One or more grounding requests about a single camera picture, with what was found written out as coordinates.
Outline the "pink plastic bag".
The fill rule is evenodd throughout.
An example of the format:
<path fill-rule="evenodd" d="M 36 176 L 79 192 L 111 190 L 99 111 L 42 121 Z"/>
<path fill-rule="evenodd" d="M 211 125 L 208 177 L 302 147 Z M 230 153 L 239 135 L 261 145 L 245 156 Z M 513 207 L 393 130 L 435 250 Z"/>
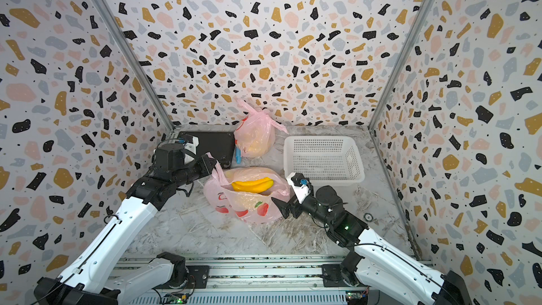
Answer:
<path fill-rule="evenodd" d="M 231 183 L 254 181 L 265 177 L 275 184 L 264 193 L 235 191 Z M 218 213 L 238 218 L 245 223 L 271 223 L 282 217 L 271 198 L 282 201 L 290 198 L 289 185 L 284 178 L 266 167 L 241 167 L 224 171 L 216 165 L 209 180 L 203 186 L 203 194 Z"/>
<path fill-rule="evenodd" d="M 240 99 L 237 99 L 237 104 L 248 112 L 234 131 L 235 144 L 242 158 L 264 156 L 275 144 L 276 130 L 288 134 L 286 126 L 275 121 L 269 110 L 251 107 Z"/>

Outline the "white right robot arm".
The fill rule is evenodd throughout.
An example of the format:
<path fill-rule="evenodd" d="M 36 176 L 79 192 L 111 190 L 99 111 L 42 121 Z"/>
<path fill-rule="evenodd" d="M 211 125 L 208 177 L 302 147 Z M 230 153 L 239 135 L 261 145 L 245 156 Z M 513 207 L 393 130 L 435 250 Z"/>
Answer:
<path fill-rule="evenodd" d="M 348 250 L 332 280 L 351 287 L 374 287 L 403 304 L 471 304 L 463 277 L 446 274 L 415 260 L 387 242 L 344 208 L 331 186 L 314 191 L 295 186 L 289 201 L 273 199 L 284 218 L 306 213 L 322 224 L 326 236 Z"/>

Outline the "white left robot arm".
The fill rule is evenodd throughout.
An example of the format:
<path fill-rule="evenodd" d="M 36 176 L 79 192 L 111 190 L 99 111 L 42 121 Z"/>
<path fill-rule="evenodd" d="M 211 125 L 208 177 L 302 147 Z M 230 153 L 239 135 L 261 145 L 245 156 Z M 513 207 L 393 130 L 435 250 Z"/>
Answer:
<path fill-rule="evenodd" d="M 110 280 L 110 275 L 136 235 L 176 192 L 212 174 L 217 160 L 197 155 L 198 145 L 191 135 L 159 144 L 147 173 L 105 218 L 106 227 L 90 246 L 57 278 L 40 278 L 35 303 L 127 304 L 160 285 L 184 287 L 189 282 L 186 259 L 168 252 L 122 278 Z"/>

